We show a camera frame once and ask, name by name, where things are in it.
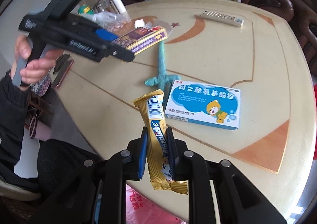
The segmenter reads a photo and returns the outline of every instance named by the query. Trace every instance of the white cylinder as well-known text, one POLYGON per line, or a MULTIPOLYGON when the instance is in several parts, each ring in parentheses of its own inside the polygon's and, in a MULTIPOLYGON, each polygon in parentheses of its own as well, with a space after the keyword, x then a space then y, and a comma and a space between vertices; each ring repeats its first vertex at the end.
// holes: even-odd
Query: white cylinder
POLYGON ((116 6, 120 14, 126 12, 126 7, 123 5, 121 0, 112 0, 112 2, 116 6))

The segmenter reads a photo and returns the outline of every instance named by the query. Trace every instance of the medicine box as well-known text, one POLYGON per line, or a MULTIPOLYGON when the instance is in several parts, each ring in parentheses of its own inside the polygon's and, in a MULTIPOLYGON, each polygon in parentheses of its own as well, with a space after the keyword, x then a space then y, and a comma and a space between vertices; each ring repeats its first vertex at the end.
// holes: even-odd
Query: medicine box
POLYGON ((165 115, 171 119, 235 130, 239 128, 240 93, 235 88, 175 80, 165 115))

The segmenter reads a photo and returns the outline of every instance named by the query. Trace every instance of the alpenliebe candy wrapper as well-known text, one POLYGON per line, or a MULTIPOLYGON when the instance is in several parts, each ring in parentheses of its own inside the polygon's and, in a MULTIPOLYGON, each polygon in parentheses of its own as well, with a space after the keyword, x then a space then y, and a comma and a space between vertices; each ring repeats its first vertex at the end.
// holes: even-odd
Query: alpenliebe candy wrapper
POLYGON ((163 91, 156 90, 132 101, 139 108, 148 130, 146 157, 151 184, 154 190, 172 190, 187 194, 187 182, 175 182, 170 174, 163 97, 163 91))

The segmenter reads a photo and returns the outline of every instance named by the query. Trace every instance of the metal bolt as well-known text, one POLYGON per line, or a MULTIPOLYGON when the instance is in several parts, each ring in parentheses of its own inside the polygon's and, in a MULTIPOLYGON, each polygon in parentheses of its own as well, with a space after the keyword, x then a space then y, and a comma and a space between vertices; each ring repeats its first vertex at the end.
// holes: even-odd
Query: metal bolt
POLYGON ((228 160, 223 160, 221 161, 221 165, 223 165, 224 167, 228 168, 231 165, 231 162, 228 160))
POLYGON ((192 152, 192 151, 185 151, 184 152, 184 155, 186 156, 186 157, 193 157, 194 156, 194 153, 192 152))
POLYGON ((84 161, 84 166, 85 167, 90 167, 90 166, 92 166, 93 165, 93 160, 85 160, 84 161))
POLYGON ((128 157, 131 154, 131 152, 128 150, 123 150, 120 154, 122 157, 128 157))

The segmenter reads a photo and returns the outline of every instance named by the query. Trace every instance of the pink plastic bag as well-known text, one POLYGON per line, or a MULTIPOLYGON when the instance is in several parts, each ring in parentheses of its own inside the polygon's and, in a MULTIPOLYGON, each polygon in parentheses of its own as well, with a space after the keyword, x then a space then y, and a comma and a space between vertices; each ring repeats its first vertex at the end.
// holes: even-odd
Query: pink plastic bag
POLYGON ((185 224, 126 186, 127 224, 185 224))

